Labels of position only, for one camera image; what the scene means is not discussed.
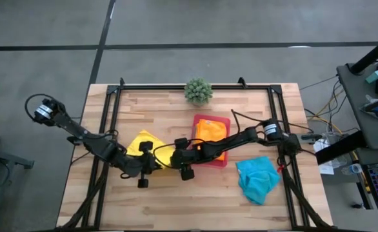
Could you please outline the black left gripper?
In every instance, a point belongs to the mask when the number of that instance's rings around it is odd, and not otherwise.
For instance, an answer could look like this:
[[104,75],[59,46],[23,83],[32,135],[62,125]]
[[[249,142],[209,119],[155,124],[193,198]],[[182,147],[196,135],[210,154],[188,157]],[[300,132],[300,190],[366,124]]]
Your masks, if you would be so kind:
[[137,184],[138,188],[147,188],[148,179],[146,179],[145,176],[151,175],[155,170],[162,169],[162,166],[156,162],[156,158],[151,153],[152,148],[153,142],[141,142],[139,151],[142,152],[142,155],[132,158],[126,165],[126,174],[129,177],[136,177],[138,174],[141,175]]

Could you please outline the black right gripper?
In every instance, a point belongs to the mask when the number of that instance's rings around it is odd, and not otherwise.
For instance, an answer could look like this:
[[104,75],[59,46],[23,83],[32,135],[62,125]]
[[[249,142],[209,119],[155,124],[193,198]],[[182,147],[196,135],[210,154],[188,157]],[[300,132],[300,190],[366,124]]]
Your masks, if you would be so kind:
[[201,139],[180,138],[174,140],[175,151],[170,157],[170,164],[173,169],[178,169],[182,180],[190,180],[195,177],[192,164],[201,164],[205,161],[205,155],[201,146],[204,141]]

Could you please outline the yellow microfiber towel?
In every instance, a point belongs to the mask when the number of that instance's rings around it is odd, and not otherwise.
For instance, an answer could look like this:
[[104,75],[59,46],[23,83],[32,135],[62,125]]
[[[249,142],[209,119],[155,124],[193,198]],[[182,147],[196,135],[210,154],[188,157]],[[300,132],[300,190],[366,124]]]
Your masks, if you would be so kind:
[[156,136],[152,135],[146,130],[141,130],[137,137],[127,147],[127,154],[131,156],[141,156],[144,150],[149,148],[152,153],[155,150],[156,163],[160,164],[162,168],[171,167],[170,158],[175,151],[172,145],[167,145]]

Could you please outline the orange microfiber towel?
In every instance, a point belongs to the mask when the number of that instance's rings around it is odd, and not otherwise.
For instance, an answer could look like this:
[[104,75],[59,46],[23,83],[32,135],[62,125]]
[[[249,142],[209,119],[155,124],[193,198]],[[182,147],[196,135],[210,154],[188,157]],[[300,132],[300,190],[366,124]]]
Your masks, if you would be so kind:
[[219,141],[225,139],[226,135],[227,129],[225,123],[200,119],[195,125],[194,143],[197,144],[202,141]]

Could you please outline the pink plastic bin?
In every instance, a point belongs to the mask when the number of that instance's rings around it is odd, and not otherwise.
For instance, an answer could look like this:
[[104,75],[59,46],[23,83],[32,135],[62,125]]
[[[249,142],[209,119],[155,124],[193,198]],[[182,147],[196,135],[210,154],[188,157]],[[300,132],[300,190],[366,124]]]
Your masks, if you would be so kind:
[[193,145],[206,142],[217,142],[229,137],[230,119],[211,115],[196,114],[194,117],[192,139]]

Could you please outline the blue microfiber towel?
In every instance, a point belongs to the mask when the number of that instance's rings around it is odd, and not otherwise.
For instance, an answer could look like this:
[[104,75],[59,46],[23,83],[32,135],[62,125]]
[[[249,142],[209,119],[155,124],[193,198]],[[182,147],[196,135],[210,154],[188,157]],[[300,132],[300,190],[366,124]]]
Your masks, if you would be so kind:
[[266,196],[276,187],[280,176],[268,157],[257,157],[236,163],[238,185],[244,196],[254,204],[263,205]]

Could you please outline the small potted green plant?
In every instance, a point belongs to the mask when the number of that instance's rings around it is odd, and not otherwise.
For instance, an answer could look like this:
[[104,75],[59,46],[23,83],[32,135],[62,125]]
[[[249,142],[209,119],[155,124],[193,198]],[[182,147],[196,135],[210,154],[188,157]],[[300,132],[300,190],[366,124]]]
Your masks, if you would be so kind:
[[213,97],[212,85],[202,78],[191,79],[184,87],[184,96],[190,104],[203,106]]

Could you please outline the grey metal stand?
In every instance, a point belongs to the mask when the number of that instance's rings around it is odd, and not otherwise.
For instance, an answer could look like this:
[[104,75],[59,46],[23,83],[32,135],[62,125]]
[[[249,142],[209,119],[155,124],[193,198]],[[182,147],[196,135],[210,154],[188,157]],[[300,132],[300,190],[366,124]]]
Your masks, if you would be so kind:
[[32,169],[34,166],[33,160],[24,159],[17,155],[12,155],[3,151],[0,151],[0,159],[22,165],[24,169]]

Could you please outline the white paper sheet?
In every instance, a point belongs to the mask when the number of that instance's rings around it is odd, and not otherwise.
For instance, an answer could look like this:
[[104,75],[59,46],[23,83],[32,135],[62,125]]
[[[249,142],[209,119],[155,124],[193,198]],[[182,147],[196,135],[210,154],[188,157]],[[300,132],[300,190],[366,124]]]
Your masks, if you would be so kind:
[[[319,139],[313,144],[314,152],[321,151],[329,146],[329,142],[326,139]],[[319,171],[322,175],[334,175],[334,169],[336,167],[336,162],[334,160],[325,162],[319,165]]]

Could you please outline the black desk crossbar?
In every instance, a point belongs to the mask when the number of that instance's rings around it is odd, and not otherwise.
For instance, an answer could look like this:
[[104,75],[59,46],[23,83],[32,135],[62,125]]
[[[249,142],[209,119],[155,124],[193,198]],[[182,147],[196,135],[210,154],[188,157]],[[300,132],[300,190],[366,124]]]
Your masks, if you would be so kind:
[[356,150],[357,148],[366,148],[368,145],[361,131],[355,132],[342,140],[324,148],[315,153],[318,164],[329,162],[345,153]]

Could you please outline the clear plastic bottle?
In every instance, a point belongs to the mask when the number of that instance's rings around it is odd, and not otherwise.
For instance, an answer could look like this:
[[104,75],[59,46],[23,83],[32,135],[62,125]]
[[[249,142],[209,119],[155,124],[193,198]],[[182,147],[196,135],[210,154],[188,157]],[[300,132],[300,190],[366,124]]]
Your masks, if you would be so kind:
[[355,164],[351,164],[349,166],[346,166],[346,167],[343,167],[341,172],[344,174],[344,175],[354,175],[354,174],[359,174],[359,173],[362,173],[363,172],[363,168],[360,164],[358,163],[355,163]]

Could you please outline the grey side desk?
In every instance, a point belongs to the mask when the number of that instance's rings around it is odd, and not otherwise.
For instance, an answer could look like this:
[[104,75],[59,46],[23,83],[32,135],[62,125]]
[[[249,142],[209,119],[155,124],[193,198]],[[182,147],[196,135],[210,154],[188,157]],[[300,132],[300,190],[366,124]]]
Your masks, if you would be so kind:
[[370,65],[358,75],[354,75],[347,65],[338,66],[337,74],[367,146],[378,150],[378,118],[361,110],[367,103],[366,95],[378,99],[375,84],[368,84],[365,81],[370,74],[376,71],[376,66],[376,64]]

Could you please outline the small teal box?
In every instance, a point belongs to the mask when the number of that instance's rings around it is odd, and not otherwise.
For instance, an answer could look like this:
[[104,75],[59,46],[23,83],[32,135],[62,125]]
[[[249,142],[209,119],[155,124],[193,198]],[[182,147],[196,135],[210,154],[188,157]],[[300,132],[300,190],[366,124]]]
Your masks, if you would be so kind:
[[365,81],[368,83],[368,84],[371,84],[373,82],[375,82],[376,80],[378,80],[378,70],[374,71],[373,73],[371,73],[366,79]]

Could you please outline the black slanted pole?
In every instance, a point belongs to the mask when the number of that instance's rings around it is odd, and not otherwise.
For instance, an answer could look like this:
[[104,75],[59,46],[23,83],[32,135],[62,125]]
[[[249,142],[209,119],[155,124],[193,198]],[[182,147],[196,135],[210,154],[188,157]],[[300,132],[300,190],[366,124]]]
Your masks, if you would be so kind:
[[363,72],[369,65],[371,65],[375,60],[378,59],[378,45],[366,54],[363,58],[349,67],[352,74],[357,75]]

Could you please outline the black aluminium table frame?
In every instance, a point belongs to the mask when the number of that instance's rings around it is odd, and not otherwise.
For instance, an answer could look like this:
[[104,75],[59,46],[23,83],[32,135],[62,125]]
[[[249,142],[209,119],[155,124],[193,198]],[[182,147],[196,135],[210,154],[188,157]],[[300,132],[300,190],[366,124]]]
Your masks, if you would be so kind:
[[[126,149],[141,130],[167,145],[192,138],[196,114],[230,119],[230,134],[259,120],[279,120],[287,133],[304,135],[308,127],[298,86],[282,84],[215,84],[204,106],[186,101],[185,84],[94,84],[86,98],[81,126],[92,133],[119,132]],[[328,231],[332,218],[316,156],[309,142],[294,157],[280,146],[245,144],[212,162],[191,165],[195,177],[182,180],[165,167],[123,179],[84,146],[74,150],[56,223],[58,231]],[[238,185],[236,163],[268,157],[280,181],[263,205],[251,203]]]

